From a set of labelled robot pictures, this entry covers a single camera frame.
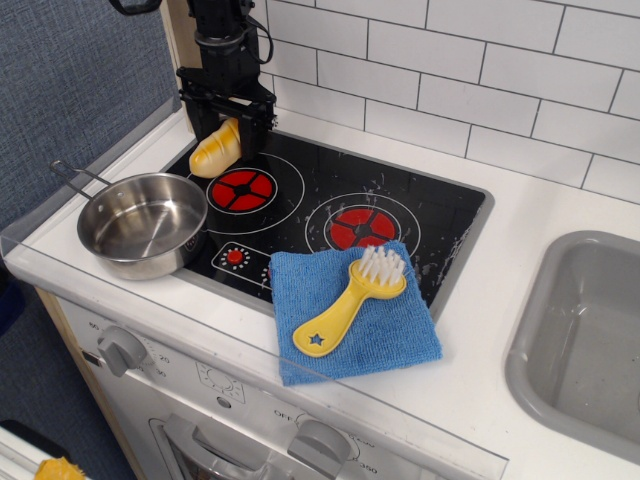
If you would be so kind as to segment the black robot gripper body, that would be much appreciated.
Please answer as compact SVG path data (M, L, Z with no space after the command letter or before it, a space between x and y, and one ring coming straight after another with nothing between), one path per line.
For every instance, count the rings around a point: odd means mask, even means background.
M255 34L225 38L194 36L202 66L181 67L178 75L184 89L180 98L218 100L219 112L229 116L274 114L276 96L259 82L261 66L259 41Z

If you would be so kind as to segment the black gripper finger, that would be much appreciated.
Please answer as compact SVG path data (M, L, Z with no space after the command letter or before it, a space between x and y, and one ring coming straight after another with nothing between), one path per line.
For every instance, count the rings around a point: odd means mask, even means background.
M240 145L243 159L253 159L266 146L269 132L277 125L275 114L243 115L239 119Z
M186 98L187 115L198 141L202 141L217 131L221 124L218 100L211 98Z

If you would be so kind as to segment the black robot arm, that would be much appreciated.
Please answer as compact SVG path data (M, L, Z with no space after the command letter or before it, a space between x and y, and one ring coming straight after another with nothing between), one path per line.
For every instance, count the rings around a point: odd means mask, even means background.
M238 121L242 158L249 160L265 147L275 125L276 96L259 82L258 31L264 26L249 12L251 1L190 1L196 21L194 41L200 68L180 67L180 98L196 138L203 140L225 118Z

